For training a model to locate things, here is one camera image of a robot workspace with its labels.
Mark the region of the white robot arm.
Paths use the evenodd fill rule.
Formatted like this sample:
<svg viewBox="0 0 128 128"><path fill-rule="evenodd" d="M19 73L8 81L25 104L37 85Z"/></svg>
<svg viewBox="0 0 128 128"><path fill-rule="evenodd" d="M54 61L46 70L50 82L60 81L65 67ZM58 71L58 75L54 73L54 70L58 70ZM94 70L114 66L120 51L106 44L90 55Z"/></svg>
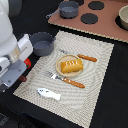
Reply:
<svg viewBox="0 0 128 128"><path fill-rule="evenodd" d="M9 0L0 0L0 93L10 88L24 73L27 66L24 61L33 52L29 35L24 34L17 40L9 13L16 9L9 8Z"/></svg>

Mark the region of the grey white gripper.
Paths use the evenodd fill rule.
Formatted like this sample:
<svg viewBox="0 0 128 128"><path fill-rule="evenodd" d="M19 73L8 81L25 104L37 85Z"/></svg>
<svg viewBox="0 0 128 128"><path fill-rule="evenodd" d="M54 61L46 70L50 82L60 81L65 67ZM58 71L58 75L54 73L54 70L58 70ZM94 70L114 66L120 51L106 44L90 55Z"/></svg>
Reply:
<svg viewBox="0 0 128 128"><path fill-rule="evenodd" d="M10 88L24 73L27 68L24 61L32 52L28 34L20 40L14 35L8 39L0 36L0 93Z"/></svg>

